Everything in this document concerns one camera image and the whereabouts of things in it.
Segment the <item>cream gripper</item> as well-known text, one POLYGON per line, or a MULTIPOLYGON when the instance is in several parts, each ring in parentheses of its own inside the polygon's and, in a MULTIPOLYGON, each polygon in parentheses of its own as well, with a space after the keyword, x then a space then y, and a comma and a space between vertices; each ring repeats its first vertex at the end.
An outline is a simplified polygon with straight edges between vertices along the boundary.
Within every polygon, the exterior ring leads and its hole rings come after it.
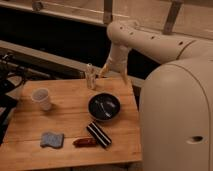
POLYGON ((126 69, 129 52, 130 49, 128 47, 112 43, 110 53, 107 58, 107 63, 105 63, 102 69, 100 70, 98 77, 103 78, 109 72, 110 69, 116 72, 120 72, 124 83, 127 84, 128 75, 126 69))

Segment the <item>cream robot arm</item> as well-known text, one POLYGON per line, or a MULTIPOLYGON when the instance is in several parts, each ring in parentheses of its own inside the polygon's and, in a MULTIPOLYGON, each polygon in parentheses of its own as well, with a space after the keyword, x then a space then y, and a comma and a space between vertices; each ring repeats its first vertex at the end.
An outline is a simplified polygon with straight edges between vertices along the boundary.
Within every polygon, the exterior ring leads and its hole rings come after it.
POLYGON ((132 49, 160 64, 140 94, 143 170, 213 171, 213 40, 163 35, 135 21, 114 21, 107 35, 101 75, 126 77, 132 49))

